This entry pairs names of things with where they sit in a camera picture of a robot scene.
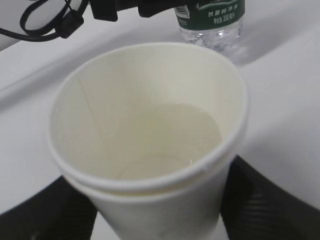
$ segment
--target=plastic bottle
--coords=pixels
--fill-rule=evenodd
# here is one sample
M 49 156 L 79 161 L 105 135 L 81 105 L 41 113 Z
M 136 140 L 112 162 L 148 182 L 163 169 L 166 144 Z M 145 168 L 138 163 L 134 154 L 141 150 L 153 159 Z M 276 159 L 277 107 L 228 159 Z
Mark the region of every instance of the plastic bottle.
M 188 43 L 223 52 L 241 34 L 245 0 L 199 0 L 176 7 L 175 14 Z

